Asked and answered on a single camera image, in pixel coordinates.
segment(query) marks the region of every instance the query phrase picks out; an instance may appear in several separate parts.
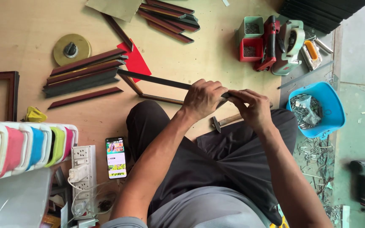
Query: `red container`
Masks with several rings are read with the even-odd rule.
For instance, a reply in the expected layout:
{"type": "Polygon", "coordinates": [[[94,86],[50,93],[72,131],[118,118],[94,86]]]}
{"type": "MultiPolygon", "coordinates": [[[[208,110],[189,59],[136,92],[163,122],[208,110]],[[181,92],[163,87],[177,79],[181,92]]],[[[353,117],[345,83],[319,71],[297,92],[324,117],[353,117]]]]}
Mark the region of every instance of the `red container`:
{"type": "Polygon", "coordinates": [[[263,58],[263,38],[243,38],[239,45],[241,62],[255,62],[263,58]],[[255,47],[255,57],[243,57],[243,47],[255,47]]]}

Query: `man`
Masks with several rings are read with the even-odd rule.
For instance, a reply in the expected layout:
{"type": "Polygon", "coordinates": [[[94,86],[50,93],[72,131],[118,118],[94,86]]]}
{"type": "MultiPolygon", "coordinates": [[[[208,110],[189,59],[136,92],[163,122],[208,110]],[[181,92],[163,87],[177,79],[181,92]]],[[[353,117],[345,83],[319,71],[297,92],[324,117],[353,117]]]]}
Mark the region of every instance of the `man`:
{"type": "Polygon", "coordinates": [[[197,145],[184,137],[225,92],[220,82],[201,79],[171,120],[154,101],[130,111],[136,163],[103,228],[269,227],[281,225],[277,203],[291,228],[332,227],[292,157],[295,116],[270,111],[266,96],[229,90],[244,121],[200,136],[197,145]]]}

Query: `black pants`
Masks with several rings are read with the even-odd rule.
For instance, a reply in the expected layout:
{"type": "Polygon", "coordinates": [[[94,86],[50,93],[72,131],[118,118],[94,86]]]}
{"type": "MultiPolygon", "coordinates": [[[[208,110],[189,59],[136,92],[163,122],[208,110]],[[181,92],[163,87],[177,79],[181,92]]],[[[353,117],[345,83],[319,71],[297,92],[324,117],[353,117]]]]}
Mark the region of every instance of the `black pants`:
{"type": "MultiPolygon", "coordinates": [[[[291,111],[271,111],[272,121],[293,153],[297,120],[291,111]]],[[[170,122],[164,110],[146,100],[129,113],[126,124],[129,147],[137,161],[146,147],[170,122]]],[[[204,186],[234,189],[251,199],[274,224],[281,224],[271,173],[261,142],[243,121],[222,127],[222,133],[209,132],[197,138],[197,145],[184,137],[170,168],[157,189],[148,210],[155,210],[177,196],[204,186]]]]}

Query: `power strip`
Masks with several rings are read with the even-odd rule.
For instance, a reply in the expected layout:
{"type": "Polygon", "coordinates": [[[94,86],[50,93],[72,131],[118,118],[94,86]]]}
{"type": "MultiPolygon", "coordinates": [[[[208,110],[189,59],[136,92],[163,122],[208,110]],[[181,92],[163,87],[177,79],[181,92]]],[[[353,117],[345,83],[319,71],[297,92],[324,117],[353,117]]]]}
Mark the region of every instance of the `power strip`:
{"type": "MultiPolygon", "coordinates": [[[[77,168],[81,165],[88,164],[88,175],[84,179],[79,182],[73,183],[76,187],[80,189],[89,189],[95,185],[97,185],[97,166],[95,162],[95,145],[91,146],[82,146],[82,147],[73,147],[72,156],[71,156],[72,167],[77,168]]],[[[87,209],[89,211],[94,211],[96,202],[94,200],[94,196],[97,193],[97,189],[93,188],[89,191],[83,191],[78,194],[77,198],[75,196],[77,193],[81,192],[81,190],[73,188],[73,205],[83,205],[87,204],[87,209]]],[[[75,215],[74,220],[83,220],[94,218],[96,215],[91,214],[88,211],[85,211],[83,215],[75,215]]]]}

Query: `red paper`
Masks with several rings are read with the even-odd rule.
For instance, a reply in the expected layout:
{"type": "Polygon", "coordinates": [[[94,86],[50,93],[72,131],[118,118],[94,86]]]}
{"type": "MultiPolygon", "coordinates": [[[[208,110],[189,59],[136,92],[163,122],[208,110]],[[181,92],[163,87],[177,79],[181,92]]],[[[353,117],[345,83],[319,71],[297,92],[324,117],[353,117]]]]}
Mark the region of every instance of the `red paper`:
{"type": "MultiPolygon", "coordinates": [[[[129,59],[125,60],[126,67],[129,71],[145,75],[152,75],[152,72],[150,72],[149,68],[146,65],[146,62],[144,61],[142,55],[139,52],[139,49],[136,47],[135,44],[133,44],[133,52],[130,51],[130,48],[124,42],[119,44],[117,48],[122,48],[127,51],[127,53],[124,55],[129,56],[129,59]]],[[[134,78],[133,81],[136,83],[140,81],[140,79],[134,78]]]]}

